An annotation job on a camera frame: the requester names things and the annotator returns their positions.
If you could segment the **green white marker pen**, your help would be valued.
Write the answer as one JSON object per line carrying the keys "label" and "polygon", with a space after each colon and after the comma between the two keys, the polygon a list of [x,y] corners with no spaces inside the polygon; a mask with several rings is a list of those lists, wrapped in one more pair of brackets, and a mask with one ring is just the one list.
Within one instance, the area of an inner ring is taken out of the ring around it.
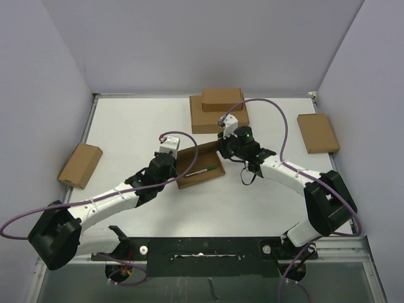
{"label": "green white marker pen", "polygon": [[189,174],[186,174],[185,175],[185,178],[187,178],[187,177],[192,177],[192,176],[194,176],[194,175],[199,175],[199,174],[202,174],[202,173],[205,173],[205,172],[209,172],[209,171],[211,171],[211,170],[215,170],[217,168],[217,166],[209,166],[209,167],[207,167],[207,168],[204,168],[204,169],[201,169],[201,170],[197,170],[197,171],[195,171],[195,172],[192,172],[192,173],[189,173]]}

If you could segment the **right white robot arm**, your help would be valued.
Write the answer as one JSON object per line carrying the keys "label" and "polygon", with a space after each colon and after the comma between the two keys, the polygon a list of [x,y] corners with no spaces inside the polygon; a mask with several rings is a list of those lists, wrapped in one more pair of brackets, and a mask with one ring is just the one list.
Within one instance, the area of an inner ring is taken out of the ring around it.
{"label": "right white robot arm", "polygon": [[305,244],[334,234],[356,216],[357,207],[338,172],[307,170],[281,159],[255,141],[249,126],[220,126],[218,151],[224,159],[241,162],[254,177],[277,181],[304,197],[307,218],[288,229],[280,243],[286,257],[296,257]]}

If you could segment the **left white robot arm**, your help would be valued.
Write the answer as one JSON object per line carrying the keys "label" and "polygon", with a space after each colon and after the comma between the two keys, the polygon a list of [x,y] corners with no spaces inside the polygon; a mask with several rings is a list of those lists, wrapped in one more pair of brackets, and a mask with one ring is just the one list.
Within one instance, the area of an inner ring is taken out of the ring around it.
{"label": "left white robot arm", "polygon": [[105,240],[111,229],[102,232],[102,240],[85,236],[85,230],[121,211],[137,208],[157,197],[167,181],[177,176],[177,153],[156,152],[149,165],[115,188],[90,198],[85,205],[51,203],[34,225],[28,241],[49,270],[58,270],[75,256],[107,253],[122,259],[128,243],[119,237]]}

